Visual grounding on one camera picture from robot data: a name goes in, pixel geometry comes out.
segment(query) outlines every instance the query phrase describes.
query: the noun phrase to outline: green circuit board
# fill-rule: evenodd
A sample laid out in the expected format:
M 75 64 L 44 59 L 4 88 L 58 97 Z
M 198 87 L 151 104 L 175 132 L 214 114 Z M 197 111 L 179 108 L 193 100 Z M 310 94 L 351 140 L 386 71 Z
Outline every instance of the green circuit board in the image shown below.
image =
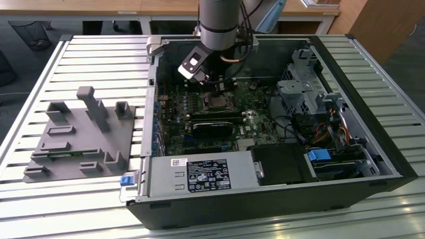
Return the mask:
M 163 110 L 163 132 L 166 155 L 183 155 L 207 152 L 239 151 L 237 140 L 251 139 L 254 144 L 278 143 L 278 135 L 271 125 L 266 109 L 266 93 L 263 88 L 250 89 L 250 80 L 238 80 L 237 88 L 222 94 L 226 107 L 205 106 L 207 93 L 187 93 L 175 88 L 169 93 L 169 102 Z M 190 122 L 186 114 L 207 114 L 221 112 L 242 112 L 242 123 L 234 124 L 230 137 L 195 140 L 187 128 Z

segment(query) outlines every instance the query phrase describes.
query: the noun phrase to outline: metal slatted table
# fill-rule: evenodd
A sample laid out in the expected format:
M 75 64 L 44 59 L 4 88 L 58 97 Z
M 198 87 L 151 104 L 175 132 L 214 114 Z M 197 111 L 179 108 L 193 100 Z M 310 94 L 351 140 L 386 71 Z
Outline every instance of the metal slatted table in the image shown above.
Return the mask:
M 418 180 L 347 209 L 149 231 L 118 200 L 119 177 L 25 184 L 22 171 L 42 133 L 48 102 L 83 107 L 75 89 L 93 86 L 105 106 L 137 107 L 130 170 L 139 166 L 147 84 L 146 36 L 74 36 L 61 41 L 0 147 L 0 238 L 387 238 L 425 232 L 425 117 L 355 40 L 321 37 L 407 158 Z M 325 75 L 334 91 L 337 86 Z

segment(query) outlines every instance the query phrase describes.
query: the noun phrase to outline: blue tab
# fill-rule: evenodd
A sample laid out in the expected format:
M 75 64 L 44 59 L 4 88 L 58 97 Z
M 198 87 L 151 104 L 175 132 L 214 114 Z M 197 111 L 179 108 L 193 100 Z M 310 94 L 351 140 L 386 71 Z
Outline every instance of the blue tab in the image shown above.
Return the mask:
M 122 176 L 119 184 L 121 184 L 121 186 L 134 185 L 134 176 Z
M 330 160 L 330 155 L 329 151 L 326 149 L 313 149 L 306 153 L 310 161 L 323 161 L 323 160 Z

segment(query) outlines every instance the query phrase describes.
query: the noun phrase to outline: barcode sticker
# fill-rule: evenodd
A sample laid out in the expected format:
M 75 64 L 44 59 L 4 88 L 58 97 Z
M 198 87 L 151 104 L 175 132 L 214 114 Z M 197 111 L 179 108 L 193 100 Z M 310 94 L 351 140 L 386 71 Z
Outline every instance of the barcode sticker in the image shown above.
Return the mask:
M 186 158 L 173 158 L 171 159 L 171 167 L 185 166 L 187 162 Z

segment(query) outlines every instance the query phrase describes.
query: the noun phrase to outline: power supply label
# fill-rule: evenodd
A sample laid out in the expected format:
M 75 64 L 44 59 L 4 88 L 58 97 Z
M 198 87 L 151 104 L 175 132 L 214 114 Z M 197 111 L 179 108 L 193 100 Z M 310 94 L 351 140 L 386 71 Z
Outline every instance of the power supply label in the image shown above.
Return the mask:
M 230 189 L 226 159 L 186 162 L 190 193 Z

